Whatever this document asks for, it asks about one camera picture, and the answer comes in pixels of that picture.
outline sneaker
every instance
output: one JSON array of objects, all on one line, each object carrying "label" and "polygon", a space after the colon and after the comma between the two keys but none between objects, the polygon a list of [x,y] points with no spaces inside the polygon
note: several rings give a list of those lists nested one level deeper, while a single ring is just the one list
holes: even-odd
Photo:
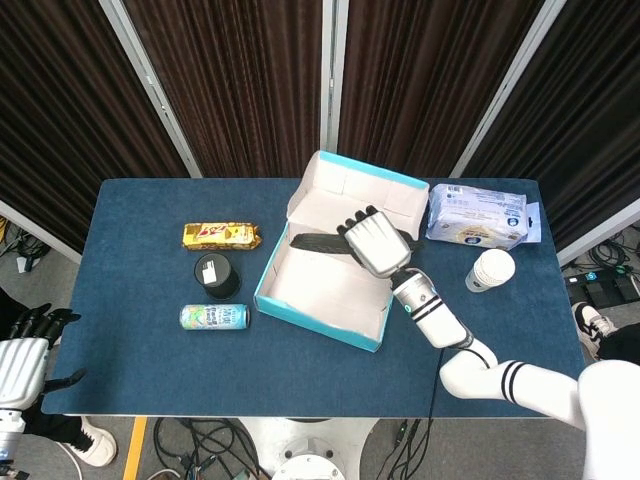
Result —
[{"label": "sneaker", "polygon": [[609,317],[604,317],[591,305],[585,302],[571,307],[576,321],[576,330],[582,344],[587,347],[594,360],[598,360],[600,341],[618,330]]},{"label": "sneaker", "polygon": [[117,453],[116,441],[109,432],[94,427],[87,417],[82,417],[82,431],[71,443],[65,443],[84,463],[92,467],[109,465]]}]

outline dark curtain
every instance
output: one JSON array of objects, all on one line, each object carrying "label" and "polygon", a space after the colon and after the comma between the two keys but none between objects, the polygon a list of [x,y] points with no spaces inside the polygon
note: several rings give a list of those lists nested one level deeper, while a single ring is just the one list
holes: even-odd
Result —
[{"label": "dark curtain", "polygon": [[338,152],[449,175],[541,4],[350,0]]},{"label": "dark curtain", "polygon": [[558,249],[640,197],[640,4],[569,1],[464,176],[538,180]]},{"label": "dark curtain", "polygon": [[100,184],[186,170],[98,2],[3,2],[0,199],[82,251]]},{"label": "dark curtain", "polygon": [[126,0],[206,176],[299,176],[319,147],[322,0]]}]

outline black container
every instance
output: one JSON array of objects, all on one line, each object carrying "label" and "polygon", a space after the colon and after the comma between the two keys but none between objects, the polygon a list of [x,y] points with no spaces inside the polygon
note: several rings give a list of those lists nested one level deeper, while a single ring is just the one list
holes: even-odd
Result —
[{"label": "black container", "polygon": [[227,300],[240,290],[240,277],[221,253],[208,253],[196,263],[195,276],[206,292],[217,300]]}]

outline white cup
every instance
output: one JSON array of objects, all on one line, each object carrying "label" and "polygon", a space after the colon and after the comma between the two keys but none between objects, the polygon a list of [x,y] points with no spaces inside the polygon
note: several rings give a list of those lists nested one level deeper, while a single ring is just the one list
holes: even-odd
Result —
[{"label": "white cup", "polygon": [[492,248],[478,257],[464,283],[472,292],[484,292],[505,283],[513,277],[515,271],[516,264],[511,255],[504,250]]}]

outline blue table mat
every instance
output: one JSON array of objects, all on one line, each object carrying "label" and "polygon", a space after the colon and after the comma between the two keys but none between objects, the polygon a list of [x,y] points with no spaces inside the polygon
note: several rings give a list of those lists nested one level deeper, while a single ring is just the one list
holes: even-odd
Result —
[{"label": "blue table mat", "polygon": [[[431,179],[526,194],[518,179]],[[56,413],[163,416],[424,417],[438,352],[394,302],[384,341],[370,353],[258,313],[253,293],[286,221],[298,179],[119,179],[100,191],[55,367],[86,367],[72,388],[47,395]],[[181,246],[185,223],[247,221],[263,244],[227,255],[242,277],[227,303],[250,305],[243,331],[185,331],[185,304],[214,303],[194,278],[202,252]],[[542,243],[512,250],[502,287],[469,292],[477,247],[425,240],[413,264],[499,361],[517,359],[577,378],[584,360],[542,212]],[[535,416],[497,400],[459,400],[441,384],[436,417]]]}]

